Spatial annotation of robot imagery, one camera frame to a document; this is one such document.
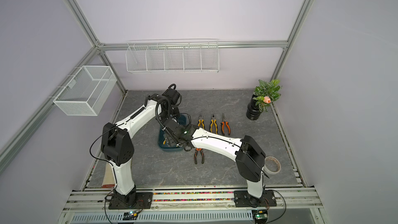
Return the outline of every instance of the wall-mounted shelf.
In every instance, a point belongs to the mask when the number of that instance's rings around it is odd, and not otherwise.
[[[130,73],[218,72],[218,43],[186,42],[162,45],[129,43],[126,52]]]
[[[53,102],[66,115],[97,116],[116,81],[109,66],[82,66]]]

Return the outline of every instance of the black flower pot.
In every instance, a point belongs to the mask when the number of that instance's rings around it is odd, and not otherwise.
[[[252,121],[257,120],[260,117],[260,109],[256,106],[256,101],[253,98],[255,95],[251,96],[250,103],[248,104],[248,110],[246,111],[246,117]]]

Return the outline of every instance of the pliers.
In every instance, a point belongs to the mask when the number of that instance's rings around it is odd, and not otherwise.
[[[202,116],[202,114],[200,114],[198,126],[200,127],[202,125],[202,128],[205,129],[205,124],[203,121],[204,121],[203,116]],[[202,156],[202,163],[205,163],[205,155],[203,154],[202,149],[198,149],[198,148],[195,149],[195,155],[193,156],[193,161],[195,162],[195,164],[198,164],[198,162],[196,160],[198,152],[200,152],[200,154]]]
[[[221,127],[222,134],[225,136],[224,127],[226,126],[228,128],[228,135],[231,135],[231,128],[229,128],[228,121],[225,120],[225,115],[224,114],[222,114],[222,122],[221,122],[221,124],[222,124],[222,127]]]
[[[210,124],[210,132],[212,132],[212,128],[213,128],[213,124],[216,127],[216,134],[218,134],[218,129],[217,129],[217,123],[216,123],[216,117],[214,116],[214,114],[211,117],[211,124]]]
[[[201,124],[202,124],[202,128],[204,129],[204,128],[205,128],[205,124],[203,123],[203,116],[202,116],[202,114],[200,114],[200,116],[199,116],[199,123],[198,123],[198,126],[200,127]]]
[[[198,149],[196,148],[195,150],[195,156],[193,156],[193,161],[195,162],[195,164],[198,164],[198,162],[196,161],[196,156],[198,155],[198,152],[200,152],[200,154],[202,155],[202,163],[205,163],[205,155],[203,154],[203,149]]]

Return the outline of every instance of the potted plant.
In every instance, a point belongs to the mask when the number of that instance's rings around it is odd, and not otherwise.
[[[246,111],[246,116],[254,121],[260,117],[262,112],[268,111],[267,107],[270,106],[271,102],[281,97],[281,94],[278,93],[281,89],[281,86],[278,86],[280,80],[272,80],[271,82],[258,81],[260,85],[254,89]]]

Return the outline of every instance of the pink flower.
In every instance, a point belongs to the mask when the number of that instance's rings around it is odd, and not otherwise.
[[[271,99],[268,96],[266,96],[266,97],[264,97],[264,102],[271,103]]]

